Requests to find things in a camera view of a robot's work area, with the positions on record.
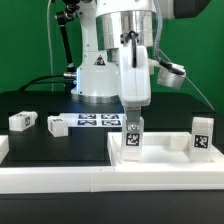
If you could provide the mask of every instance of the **white robot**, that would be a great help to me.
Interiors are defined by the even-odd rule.
[[[125,111],[122,159],[139,160],[144,130],[141,107],[151,101],[153,64],[147,48],[154,48],[157,64],[162,67],[158,82],[179,88],[186,76],[184,68],[159,56],[162,18],[196,16],[210,0],[63,1],[68,9],[71,3],[78,6],[73,9],[80,19],[83,36],[83,62],[76,72],[72,97],[90,103],[112,103],[119,97]]]

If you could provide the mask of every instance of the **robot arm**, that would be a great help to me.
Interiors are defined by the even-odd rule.
[[[97,0],[98,41],[103,42],[103,50],[117,55],[114,61],[117,62],[118,95],[125,109],[122,159],[141,159],[144,126],[141,107],[149,105],[151,100],[146,48],[154,45],[156,59],[164,67],[166,75],[171,76],[165,82],[173,82],[174,77],[176,84],[179,82],[176,79],[185,75],[183,67],[167,63],[159,57],[159,31],[153,43],[155,18],[159,21],[162,15],[165,18],[194,17],[209,2],[210,0]]]

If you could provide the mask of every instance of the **white cube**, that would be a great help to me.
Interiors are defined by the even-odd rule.
[[[36,119],[36,112],[22,111],[9,117],[9,129],[10,131],[24,131],[27,128],[35,125]]]
[[[54,137],[68,136],[68,123],[59,116],[48,117],[48,130]]]
[[[210,162],[214,119],[195,117],[192,125],[191,161]]]

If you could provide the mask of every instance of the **black surface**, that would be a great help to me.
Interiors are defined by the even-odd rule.
[[[174,16],[177,19],[199,15],[211,0],[174,0]]]
[[[7,92],[0,94],[0,103],[4,105],[0,109],[0,134],[10,134],[10,144],[15,144],[14,140],[18,138],[18,135],[8,132],[8,115],[23,110],[34,110],[39,114],[37,129],[33,129],[33,132],[30,130],[26,135],[35,136],[38,132],[38,135],[45,136],[47,139],[51,139],[51,136],[43,130],[46,128],[46,118],[49,114],[60,112],[117,113],[122,111],[119,104],[97,106],[75,103],[63,93]],[[153,93],[152,103],[149,107],[143,108],[142,116],[145,119],[146,131],[190,131],[194,116],[213,117],[215,118],[213,144],[224,150],[223,117],[191,96]],[[105,144],[107,130],[102,130],[96,131],[96,135],[102,135],[102,139],[104,139],[101,139],[99,145]],[[28,152],[26,147],[20,149]],[[105,150],[100,151],[98,156],[100,157],[97,160],[87,162],[80,160],[75,163],[74,161],[57,161],[57,163],[60,166],[88,165],[89,162],[97,165],[102,162],[103,156],[105,156],[103,162],[108,163]],[[34,162],[28,159],[24,162],[24,159],[17,161],[12,159],[12,161],[5,161],[5,166],[21,166],[21,163],[24,166],[37,166],[38,163],[41,166],[51,166],[55,164],[55,161]],[[223,204],[223,191],[0,195],[0,223],[222,224],[224,220]]]
[[[0,195],[7,224],[223,224],[223,191]]]

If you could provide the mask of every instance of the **black cable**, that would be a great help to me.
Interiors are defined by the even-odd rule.
[[[63,74],[58,74],[58,75],[46,75],[46,76],[42,76],[36,79],[31,80],[30,82],[26,83],[25,85],[21,86],[18,91],[24,91],[30,84],[32,83],[36,83],[38,81],[41,80],[45,80],[45,79],[54,79],[54,78],[63,78],[64,75]]]
[[[31,85],[42,85],[42,84],[54,84],[54,83],[58,83],[58,84],[65,84],[65,82],[32,82],[32,83],[27,83],[26,85],[24,85],[24,86],[22,86],[22,87],[20,87],[19,89],[18,89],[18,91],[25,91],[26,90],[26,88],[28,88],[29,86],[31,86]]]
[[[58,75],[46,75],[46,76],[42,76],[42,77],[33,79],[33,80],[31,80],[30,82],[28,82],[28,83],[37,82],[37,81],[41,81],[41,80],[45,80],[45,79],[58,78],[58,77],[63,78],[63,77],[64,77],[64,74],[58,74]]]

